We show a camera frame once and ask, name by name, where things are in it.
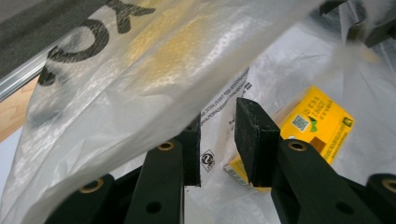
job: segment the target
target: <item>barcode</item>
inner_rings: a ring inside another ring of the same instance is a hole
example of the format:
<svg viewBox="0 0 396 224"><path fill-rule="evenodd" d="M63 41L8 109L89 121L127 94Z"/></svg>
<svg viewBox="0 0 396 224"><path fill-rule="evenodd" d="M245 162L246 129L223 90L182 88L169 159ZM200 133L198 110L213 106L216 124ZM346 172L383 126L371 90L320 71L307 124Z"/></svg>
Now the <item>barcode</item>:
<svg viewBox="0 0 396 224"><path fill-rule="evenodd" d="M304 132L306 127L308 127L309 122L300 115L297 115L292 124L301 132Z"/></svg>
<svg viewBox="0 0 396 224"><path fill-rule="evenodd" d="M241 178L241 176L239 176L239 174L237 174L234 170L233 167L231 167L230 165L227 165L224 167L224 170L227 171L227 173L232 176L239 184L241 184L242 186L245 187L245 189L251 191L251 192L257 192L256 189L254 189L253 187L251 187L247 182L245 182L244 179Z"/></svg>

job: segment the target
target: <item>qr code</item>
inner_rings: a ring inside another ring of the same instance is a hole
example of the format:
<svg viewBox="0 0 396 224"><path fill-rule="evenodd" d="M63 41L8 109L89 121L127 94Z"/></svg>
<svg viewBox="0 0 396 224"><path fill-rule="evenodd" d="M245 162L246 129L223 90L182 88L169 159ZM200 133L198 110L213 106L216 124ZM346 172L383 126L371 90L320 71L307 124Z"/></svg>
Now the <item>qr code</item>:
<svg viewBox="0 0 396 224"><path fill-rule="evenodd" d="M300 115L297 115L292 124L296 126L296 128L298 128L301 132L304 132L306 127L308 127L309 122Z"/></svg>

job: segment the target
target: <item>wooden surface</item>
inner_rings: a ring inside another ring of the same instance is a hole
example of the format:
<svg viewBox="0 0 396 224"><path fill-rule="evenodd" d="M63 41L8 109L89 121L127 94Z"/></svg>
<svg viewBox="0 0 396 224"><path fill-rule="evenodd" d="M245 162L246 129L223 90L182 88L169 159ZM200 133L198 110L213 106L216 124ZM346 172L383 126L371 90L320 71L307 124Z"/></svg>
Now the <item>wooden surface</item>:
<svg viewBox="0 0 396 224"><path fill-rule="evenodd" d="M27 106L37 80L38 77L0 103L0 142L24 123Z"/></svg>

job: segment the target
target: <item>mounting hole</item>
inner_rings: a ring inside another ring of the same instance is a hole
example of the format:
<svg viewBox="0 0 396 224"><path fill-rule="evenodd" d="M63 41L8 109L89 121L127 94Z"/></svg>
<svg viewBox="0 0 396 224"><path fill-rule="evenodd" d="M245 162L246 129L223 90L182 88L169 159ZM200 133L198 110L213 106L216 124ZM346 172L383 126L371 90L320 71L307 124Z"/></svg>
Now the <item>mounting hole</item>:
<svg viewBox="0 0 396 224"><path fill-rule="evenodd" d="M103 181L103 179L97 179L92 181L91 183L89 183L88 185L82 187L81 189L79 189L79 192L81 193L92 193L95 192L97 190L99 190L99 188L101 188L103 186L105 182Z"/></svg>
<svg viewBox="0 0 396 224"><path fill-rule="evenodd" d="M353 215L355 213L355 211L353 210L353 208L351 206L349 206L346 203L343 202L338 202L335 204L335 207L342 213L345 213L347 215Z"/></svg>
<svg viewBox="0 0 396 224"><path fill-rule="evenodd" d="M157 146L157 148L159 150L167 151L167 150L174 148L174 146L175 145L171 142L164 142L164 143L160 144L159 146Z"/></svg>
<svg viewBox="0 0 396 224"><path fill-rule="evenodd" d="M299 142L289 142L289 148L296 151L306 151L306 146Z"/></svg>
<svg viewBox="0 0 396 224"><path fill-rule="evenodd" d="M155 214L161 211L161 204L159 202L151 202L146 206L146 211Z"/></svg>
<svg viewBox="0 0 396 224"><path fill-rule="evenodd" d="M382 185L393 193L396 193L396 179L384 179Z"/></svg>

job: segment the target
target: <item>yellow box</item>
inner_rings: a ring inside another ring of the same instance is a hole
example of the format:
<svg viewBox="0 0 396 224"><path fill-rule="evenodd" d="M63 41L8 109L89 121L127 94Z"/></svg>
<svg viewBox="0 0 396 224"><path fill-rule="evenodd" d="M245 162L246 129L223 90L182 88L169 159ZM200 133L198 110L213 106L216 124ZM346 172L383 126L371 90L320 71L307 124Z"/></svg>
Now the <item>yellow box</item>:
<svg viewBox="0 0 396 224"><path fill-rule="evenodd" d="M273 119L284 139L300 139L311 144L327 163L332 163L354 124L343 107L315 86L276 112ZM250 191L269 190L248 184L240 156L230 161L224 170Z"/></svg>

